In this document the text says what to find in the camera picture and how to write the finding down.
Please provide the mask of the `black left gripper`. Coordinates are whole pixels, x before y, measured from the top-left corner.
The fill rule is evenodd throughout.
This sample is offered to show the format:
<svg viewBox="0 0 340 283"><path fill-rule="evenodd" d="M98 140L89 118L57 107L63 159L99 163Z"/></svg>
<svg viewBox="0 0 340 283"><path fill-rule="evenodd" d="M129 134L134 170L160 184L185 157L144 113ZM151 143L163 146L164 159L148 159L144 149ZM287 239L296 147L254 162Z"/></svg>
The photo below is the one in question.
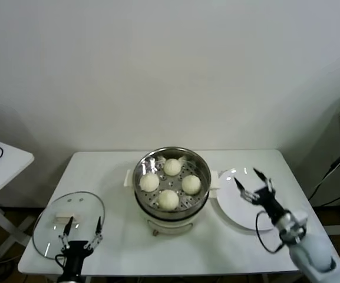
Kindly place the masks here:
<svg viewBox="0 0 340 283"><path fill-rule="evenodd" d="M70 241L68 236L73 223L73 217L71 216L68 222L65 224L62 235L59 235L59 239L62 243L61 253L65 257L65 265L62 268L65 274L80 274L85 258L90 256L94 249L103 240L101 217L98 218L95 234L90 241Z"/></svg>

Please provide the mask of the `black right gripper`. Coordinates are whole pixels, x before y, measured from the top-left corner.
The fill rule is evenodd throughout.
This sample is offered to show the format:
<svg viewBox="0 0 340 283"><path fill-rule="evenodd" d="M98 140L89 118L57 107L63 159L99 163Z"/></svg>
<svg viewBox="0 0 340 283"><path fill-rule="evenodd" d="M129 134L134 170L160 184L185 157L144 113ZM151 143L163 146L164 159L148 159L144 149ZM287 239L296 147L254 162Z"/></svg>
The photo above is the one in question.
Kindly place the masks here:
<svg viewBox="0 0 340 283"><path fill-rule="evenodd" d="M283 216L289 213L289 210L285 209L276 200L272 179L266 177L263 172L257 170L256 168L253 168L253 170L258 178L265 183L266 187L263 187L253 193L246 190L235 177L234 181L238 191L240 192L240 197L249 203L262 206L271 219L272 224L275 226Z"/></svg>

